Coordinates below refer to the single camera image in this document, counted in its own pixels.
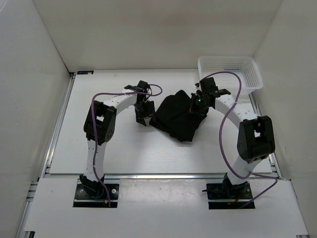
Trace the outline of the black shorts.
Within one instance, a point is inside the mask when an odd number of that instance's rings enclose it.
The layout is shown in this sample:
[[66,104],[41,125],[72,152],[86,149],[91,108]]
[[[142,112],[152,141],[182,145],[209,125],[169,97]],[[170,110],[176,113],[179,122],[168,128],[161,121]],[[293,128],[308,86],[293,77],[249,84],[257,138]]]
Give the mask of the black shorts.
[[150,125],[180,142],[193,141],[205,118],[190,117],[190,97],[183,90],[167,96],[150,120]]

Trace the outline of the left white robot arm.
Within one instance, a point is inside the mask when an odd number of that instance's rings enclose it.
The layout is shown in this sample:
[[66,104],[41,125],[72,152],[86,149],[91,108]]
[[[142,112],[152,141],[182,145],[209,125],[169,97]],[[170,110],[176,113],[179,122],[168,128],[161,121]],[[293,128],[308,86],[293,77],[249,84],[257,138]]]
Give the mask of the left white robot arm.
[[116,116],[129,106],[135,107],[136,121],[147,125],[155,112],[154,102],[149,100],[150,93],[124,90],[113,97],[99,102],[93,97],[84,132],[88,142],[88,158],[85,172],[80,181],[92,198],[99,198],[106,190],[104,184],[104,158],[107,143],[115,130]]

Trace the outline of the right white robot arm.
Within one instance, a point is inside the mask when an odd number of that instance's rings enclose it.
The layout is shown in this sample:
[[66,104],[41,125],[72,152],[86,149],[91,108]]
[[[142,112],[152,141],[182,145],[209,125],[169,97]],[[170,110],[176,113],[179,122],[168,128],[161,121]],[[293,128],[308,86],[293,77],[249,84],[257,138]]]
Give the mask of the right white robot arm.
[[[225,176],[229,182],[222,186],[222,192],[226,197],[234,198],[240,193],[240,184],[245,183],[254,168],[275,151],[272,120],[268,116],[260,117],[247,110],[238,104],[227,90],[217,90],[213,93],[198,90],[191,94],[190,112],[203,115],[208,108],[224,115],[218,138],[220,152],[229,168]],[[238,157],[233,166],[229,164],[222,144],[222,131],[227,119],[238,128]]]

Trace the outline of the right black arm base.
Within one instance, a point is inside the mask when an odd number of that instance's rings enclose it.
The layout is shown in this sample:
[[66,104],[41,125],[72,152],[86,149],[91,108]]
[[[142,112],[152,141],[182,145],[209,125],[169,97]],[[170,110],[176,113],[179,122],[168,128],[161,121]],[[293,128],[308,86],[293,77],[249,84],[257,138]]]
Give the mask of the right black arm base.
[[207,194],[210,210],[255,209],[250,184],[232,185],[228,178],[222,183],[207,183],[202,190]]

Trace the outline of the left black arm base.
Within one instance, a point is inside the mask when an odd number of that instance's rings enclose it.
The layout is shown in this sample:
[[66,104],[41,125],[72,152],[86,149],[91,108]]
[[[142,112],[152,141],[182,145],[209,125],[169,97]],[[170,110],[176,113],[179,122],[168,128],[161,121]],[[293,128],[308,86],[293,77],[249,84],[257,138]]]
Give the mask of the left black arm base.
[[117,208],[119,197],[118,183],[90,181],[80,175],[74,194],[73,207],[77,208]]

